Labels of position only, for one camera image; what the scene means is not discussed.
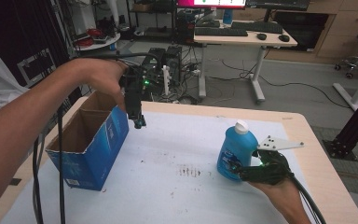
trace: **finger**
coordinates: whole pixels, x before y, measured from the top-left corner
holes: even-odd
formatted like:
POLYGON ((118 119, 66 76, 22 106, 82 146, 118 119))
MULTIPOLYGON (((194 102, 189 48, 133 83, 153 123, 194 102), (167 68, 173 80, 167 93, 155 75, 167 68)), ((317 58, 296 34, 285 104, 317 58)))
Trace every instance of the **finger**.
POLYGON ((126 111, 126 106, 124 102, 124 95, 121 93, 120 87, 117 88, 117 91, 114 91, 112 94, 113 98, 115 99, 115 102, 117 106, 122 110, 126 111))

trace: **hand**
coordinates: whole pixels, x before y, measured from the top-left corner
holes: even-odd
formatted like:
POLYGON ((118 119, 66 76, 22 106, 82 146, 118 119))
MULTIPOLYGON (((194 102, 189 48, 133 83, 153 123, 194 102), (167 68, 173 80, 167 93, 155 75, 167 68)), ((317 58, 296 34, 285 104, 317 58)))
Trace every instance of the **hand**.
POLYGON ((263 191, 289 223, 310 223, 304 210, 296 185, 290 179, 284 179, 276 185, 252 183, 253 187, 263 191))
POLYGON ((100 59, 75 59, 72 63, 77 63, 83 68, 83 70, 79 69, 79 73, 84 76, 82 84, 88 84, 95 90, 111 95, 118 107, 125 111, 124 96, 118 82, 128 69, 126 64, 100 59))

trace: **white mount bracket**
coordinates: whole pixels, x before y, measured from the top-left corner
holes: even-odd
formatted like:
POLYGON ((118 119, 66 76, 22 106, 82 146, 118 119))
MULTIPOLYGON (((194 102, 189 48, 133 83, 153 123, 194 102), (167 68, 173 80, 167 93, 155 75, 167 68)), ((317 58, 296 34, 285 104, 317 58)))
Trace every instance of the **white mount bracket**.
POLYGON ((163 65, 162 74, 164 75, 164 93, 165 95, 168 95, 170 94, 170 79, 172 79, 172 77, 170 76, 170 67, 167 65, 163 65))
POLYGON ((282 150, 296 147, 303 147, 303 142, 291 142, 285 139, 268 136, 263 142, 261 142, 257 149, 263 150, 282 150))

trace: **keyboard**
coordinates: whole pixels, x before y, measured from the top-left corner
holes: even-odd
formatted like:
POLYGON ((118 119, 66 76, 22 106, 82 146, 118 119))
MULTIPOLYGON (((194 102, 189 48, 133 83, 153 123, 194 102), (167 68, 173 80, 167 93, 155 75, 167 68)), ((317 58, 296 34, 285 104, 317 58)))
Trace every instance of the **keyboard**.
POLYGON ((243 29, 220 29, 211 27, 196 27, 195 35, 216 35, 216 36, 247 36, 248 33, 243 29))
POLYGON ((276 22, 264 22, 264 21, 253 21, 253 22, 240 22, 234 21, 231 23, 231 29, 243 29, 246 31, 256 31, 262 33, 271 34, 283 34, 283 28, 276 22))

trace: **black cable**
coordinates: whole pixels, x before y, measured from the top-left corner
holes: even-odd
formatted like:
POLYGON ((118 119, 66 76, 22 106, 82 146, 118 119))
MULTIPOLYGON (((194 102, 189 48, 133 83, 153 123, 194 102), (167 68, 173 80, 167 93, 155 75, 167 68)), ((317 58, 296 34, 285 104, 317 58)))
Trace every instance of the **black cable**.
POLYGON ((185 56, 183 56, 181 60, 183 60, 183 59, 185 59, 187 57, 188 53, 190 53, 190 51, 191 51, 191 48, 192 47, 190 46, 190 47, 188 47, 188 49, 185 49, 185 50, 182 51, 182 53, 187 51, 187 54, 185 56))
POLYGON ((315 220, 315 222, 317 224, 320 224, 321 222, 319 221, 319 218, 317 218, 316 213, 312 210, 312 208, 310 207, 310 203, 307 201, 307 199, 305 198, 304 194, 300 191, 299 192, 301 198, 304 200, 305 205, 308 207, 308 209, 310 210, 310 213, 312 214, 313 220, 315 220))
MULTIPOLYGON (((277 9, 272 10, 271 13, 269 14, 269 17, 272 18, 272 19, 274 19, 274 18, 272 17, 272 14, 275 13, 275 12, 277 12, 277 11, 278 11, 277 9)), ((255 21, 260 21, 260 20, 264 20, 264 16, 261 17, 261 18, 255 19, 255 21)))
POLYGON ((265 78, 263 78, 264 81, 266 81, 269 85, 271 86, 276 86, 276 87, 283 87, 283 86, 289 86, 289 85, 302 85, 302 86, 307 86, 307 87, 311 87, 317 91, 320 91, 331 103, 335 104, 335 105, 339 105, 341 107, 344 107, 344 108, 349 108, 348 106, 345 106, 345 105, 340 105, 336 102, 334 102, 332 99, 330 99, 330 97, 324 92, 322 91, 321 89, 317 88, 317 87, 314 87, 314 86, 311 86, 309 84, 305 84, 305 83, 301 83, 301 82, 289 82, 289 83, 285 83, 285 84, 272 84, 270 82, 268 82, 265 78))
POLYGON ((179 97, 177 100, 180 102, 181 100, 185 100, 185 99, 190 100, 190 103, 191 103, 192 105, 196 105, 196 104, 199 103, 199 101, 198 101, 196 98, 192 97, 192 96, 189 95, 189 94, 184 94, 184 95, 182 95, 181 97, 179 97))
POLYGON ((197 60, 197 55, 196 55, 196 51, 193 48, 193 54, 194 54, 194 58, 196 59, 196 63, 198 63, 199 61, 197 60))
POLYGON ((133 58, 138 56, 150 56, 156 59, 156 68, 161 69, 161 61, 159 58, 152 53, 131 53, 131 54, 115 54, 112 52, 104 53, 104 54, 95 54, 95 55, 88 55, 85 58, 96 58, 96 59, 122 59, 122 58, 133 58))
MULTIPOLYGON (((40 139, 41 143, 40 143, 39 155, 37 156, 37 161, 36 161, 36 171, 38 173, 39 173, 40 162, 42 160, 43 149, 45 148, 45 138, 46 138, 47 132, 48 132, 48 126, 46 126, 46 128, 43 130, 42 137, 40 139)), ((34 184, 34 187, 33 187, 33 207, 34 207, 34 216, 38 217, 35 184, 34 184)))
POLYGON ((57 111, 58 114, 58 139, 60 148, 59 171, 60 171, 60 214, 61 224, 65 223, 65 199, 63 193, 63 170, 62 170, 62 105, 57 111))
POLYGON ((251 70, 245 70, 243 68, 232 67, 232 66, 227 65, 224 60, 222 60, 222 64, 227 68, 231 68, 231 69, 235 69, 235 70, 241 70, 242 72, 248 72, 248 73, 251 73, 252 70, 255 68, 255 65, 251 68, 251 70))
POLYGON ((198 21, 200 21, 202 18, 213 14, 213 10, 211 10, 211 11, 204 11, 204 12, 203 12, 203 16, 201 16, 201 17, 200 17, 200 14, 201 14, 201 10, 200 10, 200 13, 199 13, 199 17, 195 20, 195 23, 197 23, 198 21))
POLYGON ((322 224, 325 224, 326 221, 324 220, 324 217, 322 216, 321 211, 319 210, 318 206, 316 206, 316 203, 312 200, 310 195, 307 193, 307 191, 304 189, 304 187, 301 185, 301 183, 297 180, 297 178, 294 175, 290 176, 290 179, 295 183, 298 190, 304 195, 304 197, 307 199, 308 203, 310 204, 311 210, 315 213, 317 218, 321 221, 322 224))
POLYGON ((37 177, 37 146, 38 146, 38 139, 34 141, 34 153, 33 153, 33 174, 34 174, 34 202, 35 202, 35 214, 36 214, 36 221, 39 224, 43 224, 43 215, 42 215, 42 205, 40 202, 40 189, 39 189, 39 178, 37 177))

